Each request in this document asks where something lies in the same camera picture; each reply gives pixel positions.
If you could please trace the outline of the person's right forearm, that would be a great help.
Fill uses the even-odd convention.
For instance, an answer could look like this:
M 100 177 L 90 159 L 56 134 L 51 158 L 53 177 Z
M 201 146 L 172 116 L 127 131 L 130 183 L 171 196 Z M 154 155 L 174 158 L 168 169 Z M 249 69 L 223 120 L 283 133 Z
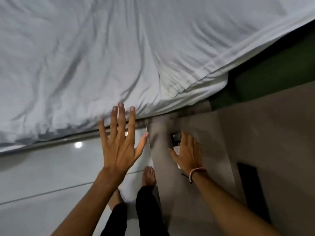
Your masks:
M 269 223 L 214 182 L 207 171 L 197 171 L 189 177 L 227 236 L 281 236 Z

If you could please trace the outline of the white bed sheet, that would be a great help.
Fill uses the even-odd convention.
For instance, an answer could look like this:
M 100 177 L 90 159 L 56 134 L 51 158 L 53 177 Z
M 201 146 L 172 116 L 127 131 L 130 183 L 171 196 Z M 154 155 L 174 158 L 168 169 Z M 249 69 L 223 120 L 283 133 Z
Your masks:
M 0 0 L 0 153 L 222 90 L 315 0 Z

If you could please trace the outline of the beige bedside table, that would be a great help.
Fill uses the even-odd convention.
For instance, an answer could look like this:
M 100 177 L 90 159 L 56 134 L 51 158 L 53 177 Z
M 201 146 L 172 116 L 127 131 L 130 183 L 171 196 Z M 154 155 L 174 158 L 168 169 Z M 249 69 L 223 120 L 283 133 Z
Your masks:
M 201 144 L 203 166 L 282 235 L 315 236 L 315 81 L 218 111 L 148 124 L 170 236 L 223 236 L 196 186 L 169 155 L 171 133 Z

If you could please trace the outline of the person's right hand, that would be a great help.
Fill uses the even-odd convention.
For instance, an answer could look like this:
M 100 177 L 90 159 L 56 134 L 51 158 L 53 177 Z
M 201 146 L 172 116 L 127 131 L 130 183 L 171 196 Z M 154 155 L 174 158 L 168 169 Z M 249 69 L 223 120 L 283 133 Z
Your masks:
M 197 171 L 207 171 L 202 166 L 202 148 L 200 143 L 191 135 L 181 131 L 181 143 L 179 146 L 180 163 L 177 165 L 187 174 Z

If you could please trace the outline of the small black device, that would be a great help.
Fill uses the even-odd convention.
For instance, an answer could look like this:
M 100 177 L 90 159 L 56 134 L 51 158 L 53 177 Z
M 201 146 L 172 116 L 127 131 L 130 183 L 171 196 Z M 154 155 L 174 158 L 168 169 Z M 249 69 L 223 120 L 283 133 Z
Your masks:
M 181 143 L 181 131 L 179 132 L 173 132 L 170 134 L 170 137 L 171 137 L 171 142 L 172 142 L 172 146 L 173 147 L 177 147 L 180 145 Z

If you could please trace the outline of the person's left hand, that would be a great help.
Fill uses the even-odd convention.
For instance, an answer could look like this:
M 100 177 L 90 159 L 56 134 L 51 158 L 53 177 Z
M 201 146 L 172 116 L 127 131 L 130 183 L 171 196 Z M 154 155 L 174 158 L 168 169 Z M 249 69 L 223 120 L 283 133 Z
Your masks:
M 125 175 L 139 157 L 135 157 L 135 107 L 129 109 L 128 131 L 124 140 L 118 140 L 118 105 L 112 108 L 108 145 L 102 146 L 104 169 Z

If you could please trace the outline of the person's right foot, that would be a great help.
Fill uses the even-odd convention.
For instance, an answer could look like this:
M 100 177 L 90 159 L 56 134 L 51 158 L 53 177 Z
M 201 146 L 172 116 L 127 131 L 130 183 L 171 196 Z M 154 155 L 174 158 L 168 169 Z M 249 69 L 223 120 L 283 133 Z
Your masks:
M 142 187 L 150 186 L 154 187 L 156 185 L 155 170 L 153 167 L 146 166 L 143 170 L 142 175 Z

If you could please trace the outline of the person's left forearm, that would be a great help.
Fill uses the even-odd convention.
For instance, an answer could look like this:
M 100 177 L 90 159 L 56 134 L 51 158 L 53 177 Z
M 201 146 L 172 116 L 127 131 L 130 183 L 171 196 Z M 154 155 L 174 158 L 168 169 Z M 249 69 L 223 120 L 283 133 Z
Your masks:
M 88 192 L 51 236 L 92 236 L 112 194 L 125 176 L 103 168 Z

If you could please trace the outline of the person's left foot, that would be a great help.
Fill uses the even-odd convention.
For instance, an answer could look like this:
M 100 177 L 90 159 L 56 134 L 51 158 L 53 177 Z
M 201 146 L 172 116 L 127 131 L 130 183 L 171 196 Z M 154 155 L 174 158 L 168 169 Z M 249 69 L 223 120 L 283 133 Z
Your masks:
M 108 202 L 108 206 L 110 210 L 113 211 L 115 206 L 120 205 L 120 204 L 125 204 L 125 202 L 123 198 L 121 197 L 120 190 L 116 189 Z

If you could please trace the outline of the dark green bed headboard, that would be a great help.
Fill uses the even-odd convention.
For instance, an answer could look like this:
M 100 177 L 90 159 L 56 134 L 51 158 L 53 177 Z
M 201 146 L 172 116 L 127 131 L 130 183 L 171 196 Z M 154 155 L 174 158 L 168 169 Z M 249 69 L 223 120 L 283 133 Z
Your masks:
M 315 81 L 315 20 L 229 71 L 226 87 L 208 100 L 215 111 L 312 81 Z

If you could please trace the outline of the person's foot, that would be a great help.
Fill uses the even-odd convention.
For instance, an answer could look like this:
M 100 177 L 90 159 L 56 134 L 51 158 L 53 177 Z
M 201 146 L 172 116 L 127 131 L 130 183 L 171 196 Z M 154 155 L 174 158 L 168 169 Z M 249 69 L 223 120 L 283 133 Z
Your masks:
M 154 187 L 156 185 L 155 170 L 153 167 L 146 166 L 143 170 L 142 175 L 142 187 L 150 186 Z
M 116 189 L 108 202 L 108 206 L 110 210 L 113 211 L 115 206 L 120 205 L 120 204 L 125 204 L 125 202 L 123 198 L 121 197 L 120 190 Z

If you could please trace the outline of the grey bed frame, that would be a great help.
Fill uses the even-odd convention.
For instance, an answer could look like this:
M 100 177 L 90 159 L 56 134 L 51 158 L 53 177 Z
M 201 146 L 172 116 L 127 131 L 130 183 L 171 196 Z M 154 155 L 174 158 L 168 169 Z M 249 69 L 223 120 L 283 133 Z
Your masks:
M 144 129 L 145 133 L 148 132 L 146 120 L 142 120 L 142 119 L 136 120 L 135 131 L 140 130 L 140 129 L 141 130 Z M 107 134 L 107 137 L 109 137 L 109 135 L 110 135 L 109 126 L 105 127 L 105 132 Z M 68 135 L 68 136 L 53 139 L 50 141 L 36 142 L 36 143 L 31 144 L 31 145 L 16 147 L 14 149 L 1 151 L 0 152 L 0 159 L 5 158 L 5 157 L 10 157 L 11 155 L 20 154 L 23 152 L 38 150 L 38 149 L 47 148 L 47 147 L 53 147 L 56 145 L 63 145 L 63 144 L 69 144 L 69 143 L 75 143 L 75 142 L 83 142 L 85 140 L 99 138 L 99 137 L 100 137 L 99 130 L 96 129 L 96 130 L 88 131 L 88 132 L 84 132 L 84 133 Z

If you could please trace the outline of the black trousers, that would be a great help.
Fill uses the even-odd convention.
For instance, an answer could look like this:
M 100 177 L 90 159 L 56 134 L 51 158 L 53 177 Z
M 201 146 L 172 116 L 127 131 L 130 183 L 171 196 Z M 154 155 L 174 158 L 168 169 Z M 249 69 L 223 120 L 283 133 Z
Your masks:
M 154 187 L 141 187 L 136 197 L 136 212 L 140 236 L 170 236 L 164 224 L 160 207 L 152 194 Z M 127 204 L 115 206 L 100 236 L 125 236 Z

